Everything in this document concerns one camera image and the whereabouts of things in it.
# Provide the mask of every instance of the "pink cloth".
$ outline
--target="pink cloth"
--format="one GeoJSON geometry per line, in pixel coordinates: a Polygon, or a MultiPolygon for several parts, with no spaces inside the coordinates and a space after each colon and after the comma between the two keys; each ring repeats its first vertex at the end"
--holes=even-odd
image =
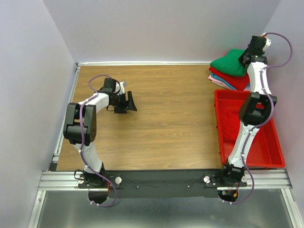
{"type": "Polygon", "coordinates": [[[224,87],[226,89],[229,89],[229,90],[232,90],[229,86],[227,86],[225,83],[221,82],[221,81],[218,81],[216,79],[214,79],[211,75],[208,77],[209,80],[211,80],[213,83],[221,86],[221,87],[224,87]]]}

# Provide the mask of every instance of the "gray floor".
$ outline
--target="gray floor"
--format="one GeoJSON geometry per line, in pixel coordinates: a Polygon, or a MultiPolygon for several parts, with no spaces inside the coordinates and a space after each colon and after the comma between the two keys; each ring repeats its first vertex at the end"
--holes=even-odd
{"type": "MultiPolygon", "coordinates": [[[[247,190],[241,190],[244,196],[247,190]]],[[[48,192],[39,228],[291,228],[281,190],[255,190],[228,205],[215,198],[121,199],[111,208],[89,204],[87,192],[48,192]]]]}

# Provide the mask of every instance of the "folded red cloth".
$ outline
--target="folded red cloth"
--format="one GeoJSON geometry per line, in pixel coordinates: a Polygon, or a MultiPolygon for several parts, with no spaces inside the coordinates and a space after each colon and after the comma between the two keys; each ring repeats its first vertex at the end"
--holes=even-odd
{"type": "Polygon", "coordinates": [[[217,69],[214,69],[213,67],[209,68],[209,71],[214,73],[216,76],[222,78],[226,82],[228,82],[230,85],[235,87],[237,90],[244,90],[245,87],[249,83],[249,75],[246,73],[243,77],[235,77],[231,75],[224,74],[217,69]]]}

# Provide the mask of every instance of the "blue cloth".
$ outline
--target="blue cloth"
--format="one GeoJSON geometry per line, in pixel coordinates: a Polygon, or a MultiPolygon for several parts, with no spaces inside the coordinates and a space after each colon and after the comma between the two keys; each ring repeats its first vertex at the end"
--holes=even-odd
{"type": "Polygon", "coordinates": [[[226,82],[224,79],[220,78],[219,76],[216,76],[214,73],[211,73],[211,76],[218,80],[218,81],[221,81],[223,83],[225,83],[225,85],[227,85],[229,88],[231,88],[232,90],[237,90],[235,87],[233,87],[232,85],[230,85],[228,82],[226,82]]]}

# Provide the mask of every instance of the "white metal frame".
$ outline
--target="white metal frame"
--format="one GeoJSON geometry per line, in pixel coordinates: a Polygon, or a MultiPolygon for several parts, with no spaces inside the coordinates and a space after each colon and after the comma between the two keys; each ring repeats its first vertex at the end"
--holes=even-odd
{"type": "MultiPolygon", "coordinates": [[[[166,64],[166,62],[154,62],[154,65],[190,65],[189,62],[169,62],[170,64],[166,64]]],[[[209,64],[209,62],[199,62],[196,64],[209,64]]],[[[78,80],[80,66],[111,66],[111,64],[105,63],[82,63],[78,64],[75,73],[75,79],[73,82],[73,87],[71,89],[69,102],[72,101],[76,83],[78,80]]],[[[61,145],[63,141],[63,123],[61,127],[61,131],[59,133],[58,141],[56,144],[56,148],[54,151],[53,162],[58,162],[59,154],[61,150],[61,145]]],[[[79,177],[81,172],[76,173],[76,177],[79,177]]],[[[286,169],[278,169],[278,170],[252,170],[252,174],[255,180],[255,189],[281,189],[283,193],[283,197],[288,209],[289,216],[291,218],[292,224],[294,228],[303,228],[303,222],[301,220],[300,214],[298,212],[295,201],[293,200],[290,189],[292,188],[291,182],[288,177],[288,173],[286,169]]],[[[240,189],[250,189],[252,187],[252,181],[247,172],[245,172],[245,177],[247,178],[247,187],[241,187],[240,189]]],[[[107,191],[107,189],[90,189],[90,190],[98,190],[98,191],[107,191]]],[[[88,189],[79,189],[78,181],[74,178],[74,172],[71,171],[47,171],[42,172],[40,183],[38,186],[37,196],[35,199],[34,207],[32,210],[32,214],[29,220],[28,228],[36,228],[38,225],[39,217],[42,211],[45,195],[47,191],[88,191],[88,189]]]]}

